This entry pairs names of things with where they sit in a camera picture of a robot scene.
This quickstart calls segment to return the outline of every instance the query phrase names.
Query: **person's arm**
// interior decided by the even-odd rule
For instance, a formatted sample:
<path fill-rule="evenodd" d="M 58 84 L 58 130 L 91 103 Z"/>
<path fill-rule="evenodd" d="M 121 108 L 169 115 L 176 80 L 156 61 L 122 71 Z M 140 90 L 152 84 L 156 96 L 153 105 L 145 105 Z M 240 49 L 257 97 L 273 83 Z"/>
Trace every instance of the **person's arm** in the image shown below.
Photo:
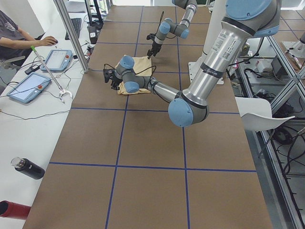
<path fill-rule="evenodd" d="M 5 37 L 0 38 L 0 45 L 11 49 L 30 49 L 31 46 L 51 46 L 55 45 L 56 43 L 57 40 L 52 36 L 45 37 L 40 41 L 35 39 L 33 41 L 14 41 Z"/>
<path fill-rule="evenodd" d="M 33 41 L 35 40 L 35 38 L 33 38 L 29 33 L 27 33 L 26 31 L 24 31 L 22 28 L 18 27 L 18 32 L 22 34 L 22 36 L 24 36 L 24 38 L 27 41 Z"/>

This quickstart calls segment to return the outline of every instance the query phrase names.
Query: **metal post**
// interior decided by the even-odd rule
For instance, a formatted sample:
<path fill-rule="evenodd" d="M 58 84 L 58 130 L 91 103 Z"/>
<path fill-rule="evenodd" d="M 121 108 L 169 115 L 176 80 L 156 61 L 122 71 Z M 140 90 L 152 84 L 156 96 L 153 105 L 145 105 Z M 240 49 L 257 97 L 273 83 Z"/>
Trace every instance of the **metal post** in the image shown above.
<path fill-rule="evenodd" d="M 63 0 L 53 0 L 54 4 L 56 5 L 56 8 L 58 10 L 59 15 L 61 16 L 61 20 L 66 28 L 66 31 L 69 35 L 69 38 L 72 42 L 73 48 L 77 54 L 77 57 L 81 63 L 81 66 L 84 70 L 84 73 L 88 72 L 89 67 L 87 60 L 82 52 L 81 44 L 78 40 L 78 37 L 76 35 L 76 32 L 74 30 L 74 27 L 72 25 L 71 19 L 69 17 L 68 11 L 66 9 L 66 6 L 63 2 Z"/>

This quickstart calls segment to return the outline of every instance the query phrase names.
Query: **black thermos bottle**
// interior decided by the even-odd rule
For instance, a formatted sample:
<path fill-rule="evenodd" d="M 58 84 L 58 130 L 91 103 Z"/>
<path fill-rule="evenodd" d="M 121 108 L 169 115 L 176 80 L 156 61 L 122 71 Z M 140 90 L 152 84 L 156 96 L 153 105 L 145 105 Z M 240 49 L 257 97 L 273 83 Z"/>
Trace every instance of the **black thermos bottle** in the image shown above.
<path fill-rule="evenodd" d="M 17 171 L 36 180 L 42 178 L 44 175 L 43 168 L 39 167 L 26 158 L 15 157 L 12 159 L 10 164 L 14 166 Z"/>

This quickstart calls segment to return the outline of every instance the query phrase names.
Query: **keyboard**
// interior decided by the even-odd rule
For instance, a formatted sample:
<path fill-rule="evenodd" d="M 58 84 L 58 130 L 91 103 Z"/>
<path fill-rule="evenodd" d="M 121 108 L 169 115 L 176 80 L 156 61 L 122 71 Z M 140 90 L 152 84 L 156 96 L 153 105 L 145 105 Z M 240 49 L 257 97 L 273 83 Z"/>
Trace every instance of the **keyboard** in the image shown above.
<path fill-rule="evenodd" d="M 81 18 L 71 18 L 71 21 L 75 29 L 76 35 L 79 38 L 81 32 Z M 68 33 L 66 33 L 65 40 L 70 40 Z"/>

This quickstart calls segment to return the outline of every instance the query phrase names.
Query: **person's hand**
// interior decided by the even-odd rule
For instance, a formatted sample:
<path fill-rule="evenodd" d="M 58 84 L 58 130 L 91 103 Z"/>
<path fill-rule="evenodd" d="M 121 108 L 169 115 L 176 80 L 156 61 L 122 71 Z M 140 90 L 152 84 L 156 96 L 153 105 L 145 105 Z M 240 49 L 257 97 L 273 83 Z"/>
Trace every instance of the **person's hand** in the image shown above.
<path fill-rule="evenodd" d="M 58 43 L 58 41 L 52 37 L 52 36 L 47 36 L 45 38 L 43 38 L 42 40 L 40 40 L 41 46 L 51 46 L 51 45 L 55 45 L 56 43 Z"/>

